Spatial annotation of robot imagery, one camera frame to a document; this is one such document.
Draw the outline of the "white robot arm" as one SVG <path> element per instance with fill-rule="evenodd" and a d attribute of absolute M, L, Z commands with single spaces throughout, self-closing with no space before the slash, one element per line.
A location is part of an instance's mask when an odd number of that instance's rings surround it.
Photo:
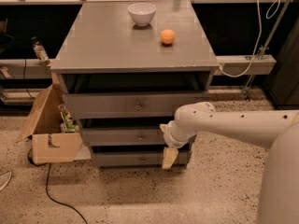
<path fill-rule="evenodd" d="M 201 102 L 181 106 L 162 124 L 162 167 L 172 167 L 178 150 L 200 132 L 215 133 L 268 150 L 256 224 L 299 224 L 299 112 L 296 110 L 218 112 Z"/>

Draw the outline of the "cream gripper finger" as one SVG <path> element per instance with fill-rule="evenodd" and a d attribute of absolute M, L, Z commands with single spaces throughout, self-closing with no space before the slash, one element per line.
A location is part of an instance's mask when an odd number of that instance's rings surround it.
<path fill-rule="evenodd" d="M 178 156 L 178 150 L 174 147 L 166 147 L 163 156 L 163 169 L 170 169 Z"/>

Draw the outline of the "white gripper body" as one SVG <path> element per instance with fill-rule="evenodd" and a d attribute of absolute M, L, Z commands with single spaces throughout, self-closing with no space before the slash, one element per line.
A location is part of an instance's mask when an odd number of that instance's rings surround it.
<path fill-rule="evenodd" d="M 196 132 L 184 131 L 177 126 L 174 120 L 169 121 L 167 124 L 161 124 L 160 129 L 163 132 L 164 141 L 169 147 L 181 148 L 192 137 L 196 136 Z"/>

